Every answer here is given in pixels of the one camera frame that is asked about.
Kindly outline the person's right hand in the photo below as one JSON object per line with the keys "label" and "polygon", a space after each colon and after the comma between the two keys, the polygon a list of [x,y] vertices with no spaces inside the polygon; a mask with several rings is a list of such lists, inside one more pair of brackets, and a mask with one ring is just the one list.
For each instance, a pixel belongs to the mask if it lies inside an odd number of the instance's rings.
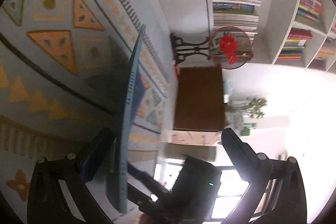
{"label": "person's right hand", "polygon": [[162,224],[163,221],[160,218],[157,218],[146,213],[142,213],[139,217],[138,224]]}

